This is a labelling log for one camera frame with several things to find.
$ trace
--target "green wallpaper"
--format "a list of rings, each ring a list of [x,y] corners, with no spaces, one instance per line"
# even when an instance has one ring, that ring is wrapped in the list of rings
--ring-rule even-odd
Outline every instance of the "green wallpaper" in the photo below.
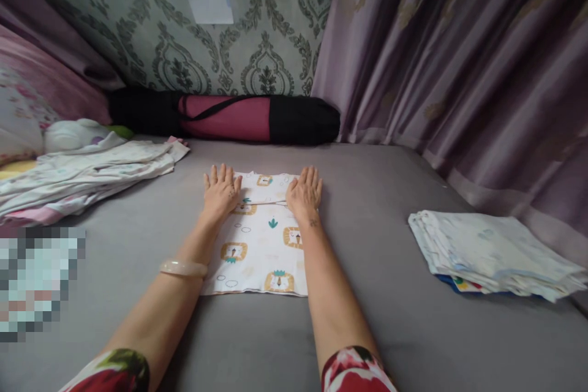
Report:
[[[199,94],[305,94],[331,0],[230,0],[235,24],[188,0],[49,0],[129,83]]]

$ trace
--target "yoga mat bag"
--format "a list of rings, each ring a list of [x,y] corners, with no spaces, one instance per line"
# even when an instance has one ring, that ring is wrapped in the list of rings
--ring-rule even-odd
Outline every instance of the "yoga mat bag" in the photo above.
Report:
[[[108,96],[113,124],[140,134],[318,145],[339,134],[339,111],[320,98],[196,96],[131,87]]]

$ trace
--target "plush toy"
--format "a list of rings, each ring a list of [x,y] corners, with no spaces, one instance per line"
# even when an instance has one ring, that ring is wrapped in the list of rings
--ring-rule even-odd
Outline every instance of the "plush toy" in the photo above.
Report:
[[[77,150],[98,144],[109,133],[109,129],[91,119],[54,122],[45,131],[45,153]]]
[[[135,136],[134,132],[126,126],[105,126],[108,130],[112,130],[114,133],[119,135],[121,138],[126,140],[131,139]]]

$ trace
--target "white baby cloth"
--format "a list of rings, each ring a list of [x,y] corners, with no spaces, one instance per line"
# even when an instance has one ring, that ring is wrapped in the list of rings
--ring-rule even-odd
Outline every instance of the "white baby cloth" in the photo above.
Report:
[[[0,182],[0,225],[15,211],[53,203],[63,214],[173,171],[187,152],[178,141],[126,141],[114,132],[96,145],[40,156],[37,166]]]
[[[266,292],[308,296],[300,229],[285,207],[295,175],[242,175],[242,201],[215,242],[203,295]]]
[[[475,282],[485,293],[536,294],[552,302],[586,289],[584,268],[547,248],[513,217],[419,211],[409,225],[432,274]]]

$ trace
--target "gray mattress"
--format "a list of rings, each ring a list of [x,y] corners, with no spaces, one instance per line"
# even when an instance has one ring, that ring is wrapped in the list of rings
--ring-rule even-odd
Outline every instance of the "gray mattress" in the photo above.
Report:
[[[588,321],[569,303],[474,298],[433,277],[407,225],[421,209],[471,207],[400,147],[190,142],[174,173],[61,222],[87,229],[86,258],[61,318],[0,353],[0,390],[57,390],[103,347],[202,208],[212,163],[325,179],[321,213],[402,392],[586,390]],[[200,298],[160,390],[318,391],[307,299]]]

